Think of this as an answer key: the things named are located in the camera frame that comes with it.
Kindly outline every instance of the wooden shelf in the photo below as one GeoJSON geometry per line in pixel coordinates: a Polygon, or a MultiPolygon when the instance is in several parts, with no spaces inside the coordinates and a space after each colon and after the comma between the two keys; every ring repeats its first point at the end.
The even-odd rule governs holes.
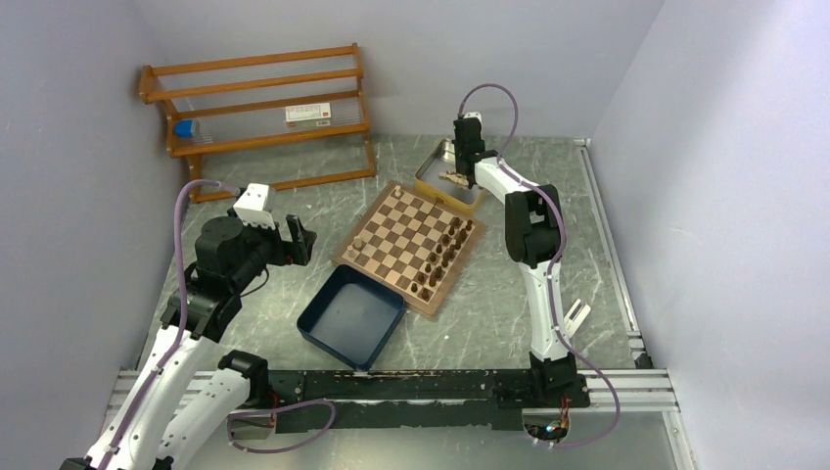
{"type": "MultiPolygon", "coordinates": [[[[269,54],[238,59],[199,62],[178,66],[145,66],[139,79],[139,96],[145,103],[161,103],[167,121],[167,151],[171,157],[186,158],[191,179],[202,175],[202,156],[206,154],[286,144],[335,135],[362,133],[368,166],[363,169],[317,176],[302,180],[272,183],[289,189],[375,175],[375,161],[369,141],[370,120],[362,87],[363,65],[356,43],[346,47],[269,54]],[[355,88],[308,96],[234,104],[193,111],[179,111],[174,99],[195,98],[218,93],[300,83],[353,78],[355,88]],[[285,124],[287,106],[330,103],[332,125],[309,130],[290,130],[285,124]],[[223,127],[221,118],[246,115],[258,125],[251,129],[223,127]],[[198,119],[204,132],[193,138],[179,138],[175,124],[198,119]]],[[[191,193],[194,202],[230,197],[227,193],[191,193]]]]}

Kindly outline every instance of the wooden rack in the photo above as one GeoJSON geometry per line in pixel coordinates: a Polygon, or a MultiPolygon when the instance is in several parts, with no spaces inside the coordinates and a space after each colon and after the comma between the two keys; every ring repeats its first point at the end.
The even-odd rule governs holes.
{"type": "MultiPolygon", "coordinates": [[[[202,177],[202,157],[205,154],[229,152],[235,150],[253,149],[270,145],[300,142],[320,137],[362,133],[366,149],[368,166],[353,171],[314,176],[303,179],[272,183],[274,188],[289,189],[314,184],[331,183],[354,178],[374,176],[375,159],[372,154],[372,144],[369,141],[369,112],[366,108],[366,98],[363,95],[363,64],[357,43],[350,46],[317,49],[311,51],[290,52],[284,54],[270,54],[240,59],[225,59],[220,61],[199,62],[179,66],[141,68],[138,93],[147,103],[160,102],[167,120],[166,146],[172,158],[187,159],[190,168],[190,178],[202,177]],[[207,84],[165,89],[161,86],[160,77],[178,74],[196,74],[196,72],[223,71],[234,68],[251,68],[253,66],[267,66],[272,64],[293,63],[290,67],[282,67],[271,71],[273,76],[256,79],[227,79],[232,73],[223,73],[220,82],[208,81],[207,84]],[[252,90],[272,86],[290,85],[297,83],[318,82],[339,78],[354,77],[356,87],[353,90],[339,91],[310,96],[300,96],[271,101],[205,108],[195,111],[178,111],[173,104],[177,98],[191,98],[214,93],[252,90]],[[265,135],[245,138],[228,138],[226,136],[211,137],[210,139],[180,138],[173,133],[173,127],[184,119],[208,118],[220,115],[258,112],[263,110],[283,109],[287,106],[305,105],[313,103],[332,103],[332,125],[310,130],[289,131],[288,128],[274,129],[265,135]]],[[[215,201],[231,197],[228,192],[201,193],[198,189],[191,192],[191,200],[195,203],[215,201]]]]}

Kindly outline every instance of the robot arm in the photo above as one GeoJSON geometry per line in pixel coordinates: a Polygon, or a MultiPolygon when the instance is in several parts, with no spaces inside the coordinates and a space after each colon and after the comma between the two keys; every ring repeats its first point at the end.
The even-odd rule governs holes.
{"type": "Polygon", "coordinates": [[[179,331],[177,294],[167,302],[150,357],[115,419],[85,458],[68,459],[61,470],[185,468],[231,411],[273,404],[267,361],[233,351],[222,358],[200,394],[170,420],[202,360],[242,308],[249,284],[268,264],[308,264],[316,234],[289,215],[292,240],[283,241],[271,215],[274,196],[268,186],[251,184],[227,216],[205,223],[196,241],[196,261],[185,270],[187,331],[173,356],[159,367],[179,331]],[[146,380],[156,373],[155,380],[146,380]],[[130,419],[127,409],[134,402],[140,404],[130,419]],[[126,426],[124,432],[115,439],[121,426],[126,426]]]}
{"type": "MultiPolygon", "coordinates": [[[[568,355],[554,331],[564,325],[562,294],[559,289],[561,263],[548,268],[561,240],[552,208],[538,194],[528,189],[537,184],[525,180],[494,151],[484,149],[482,120],[478,113],[467,113],[454,122],[456,171],[473,184],[485,188],[505,207],[505,242],[510,258],[519,264],[528,291],[531,318],[530,351],[540,361],[557,360],[568,355]]],[[[559,206],[559,196],[552,185],[540,186],[559,206]]]]}

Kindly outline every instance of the gray marble surface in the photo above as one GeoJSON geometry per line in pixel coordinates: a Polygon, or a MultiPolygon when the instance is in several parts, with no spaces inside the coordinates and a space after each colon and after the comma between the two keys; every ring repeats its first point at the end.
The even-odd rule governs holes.
{"type": "MultiPolygon", "coordinates": [[[[566,442],[596,436],[608,413],[574,415],[566,442]]],[[[246,446],[277,448],[307,439],[307,434],[271,434],[246,446]]],[[[677,468],[661,413],[623,413],[607,438],[578,448],[534,445],[522,432],[489,427],[333,429],[311,446],[275,455],[242,453],[227,445],[220,426],[197,450],[188,468],[200,470],[674,470],[677,468]]]]}
{"type": "MultiPolygon", "coordinates": [[[[442,136],[374,136],[379,174],[340,183],[278,193],[275,215],[296,214],[308,230],[316,231],[309,266],[271,267],[271,279],[244,298],[243,310],[226,331],[201,369],[215,368],[232,349],[265,357],[274,369],[342,369],[344,364],[302,338],[296,321],[331,274],[331,256],[390,180],[411,185],[415,171],[442,136]]],[[[500,144],[494,139],[489,147],[500,144]]],[[[603,368],[633,367],[623,316],[605,262],[599,228],[588,196],[582,165],[572,139],[517,138],[506,152],[510,165],[538,183],[559,190],[568,230],[562,267],[562,299],[570,306],[582,299],[591,314],[573,337],[575,347],[603,368]]],[[[205,158],[205,177],[244,186],[357,169],[366,165],[357,136],[346,136],[214,155],[205,158]]],[[[193,245],[204,222],[223,215],[231,201],[191,206],[184,221],[185,262],[194,258],[193,245]]],[[[485,198],[474,217],[487,231],[444,305],[433,318],[407,311],[373,369],[527,367],[530,315],[519,269],[504,248],[503,207],[485,198]]],[[[156,318],[176,288],[174,265],[161,287],[156,318]]],[[[258,285],[259,279],[252,283],[258,285]]],[[[144,355],[159,323],[151,327],[144,355]]]]}

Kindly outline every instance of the black mount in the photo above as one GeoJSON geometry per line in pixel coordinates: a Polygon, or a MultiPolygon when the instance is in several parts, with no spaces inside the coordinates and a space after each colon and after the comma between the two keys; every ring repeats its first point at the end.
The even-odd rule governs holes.
{"type": "Polygon", "coordinates": [[[234,350],[219,360],[217,369],[231,369],[242,374],[251,382],[251,392],[245,407],[272,408],[274,401],[271,396],[273,388],[268,380],[268,361],[249,352],[234,350]]]}
{"type": "MultiPolygon", "coordinates": [[[[531,354],[528,369],[272,370],[270,379],[280,405],[337,400],[338,429],[473,425],[516,431],[527,429],[523,408],[559,408],[562,398],[573,408],[590,406],[571,354],[554,361],[531,354]],[[366,400],[376,403],[366,406],[366,400]]],[[[277,432],[320,429],[328,417],[323,406],[298,409],[280,417],[277,432]]]]}
{"type": "MultiPolygon", "coordinates": [[[[562,213],[559,193],[551,184],[539,186],[547,194],[556,210],[562,213]]],[[[553,259],[562,244],[559,224],[553,208],[534,191],[517,191],[504,197],[504,239],[507,253],[515,262],[532,268],[540,262],[553,259]],[[539,220],[533,221],[536,215],[539,220]]]]}
{"type": "Polygon", "coordinates": [[[455,171],[467,177],[469,187],[476,184],[476,164],[498,153],[487,150],[482,138],[482,122],[476,117],[459,116],[453,123],[455,139],[455,171]]]}
{"type": "MultiPolygon", "coordinates": [[[[196,240],[196,261],[185,269],[186,328],[194,339],[204,336],[218,343],[242,309],[240,296],[265,266],[307,265],[317,239],[295,215],[286,217],[292,240],[283,241],[279,226],[275,230],[245,226],[232,209],[229,213],[202,226],[196,240]]],[[[167,301],[162,327],[178,325],[180,311],[176,292],[167,301]]]]}
{"type": "MultiPolygon", "coordinates": [[[[164,460],[156,459],[152,470],[172,470],[173,457],[167,457],[164,460]]],[[[60,470],[96,470],[95,467],[89,464],[86,458],[68,458],[61,464],[60,470]]]]}
{"type": "Polygon", "coordinates": [[[558,408],[563,397],[574,408],[591,405],[585,376],[576,370],[576,358],[570,352],[561,359],[544,361],[531,353],[528,373],[528,380],[505,381],[493,391],[500,407],[558,408]]]}

